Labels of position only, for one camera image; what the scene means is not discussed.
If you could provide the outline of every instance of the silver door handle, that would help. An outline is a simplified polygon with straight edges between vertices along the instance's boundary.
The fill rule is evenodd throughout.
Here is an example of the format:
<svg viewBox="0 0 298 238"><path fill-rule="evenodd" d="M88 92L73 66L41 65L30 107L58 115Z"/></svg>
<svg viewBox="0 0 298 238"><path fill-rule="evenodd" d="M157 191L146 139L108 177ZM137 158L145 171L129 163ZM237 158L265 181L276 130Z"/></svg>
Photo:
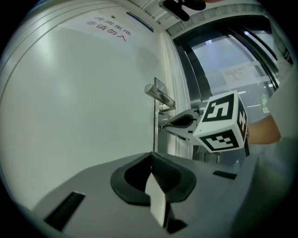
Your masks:
<svg viewBox="0 0 298 238"><path fill-rule="evenodd" d="M164 92L159 90L157 87L155 87L153 84L147 84L145 86L145 93L169 107L167 109L161 110L161 112L166 112L166 111L171 111L176 109L175 101L172 98L170 98L168 95L166 95Z"/></svg>

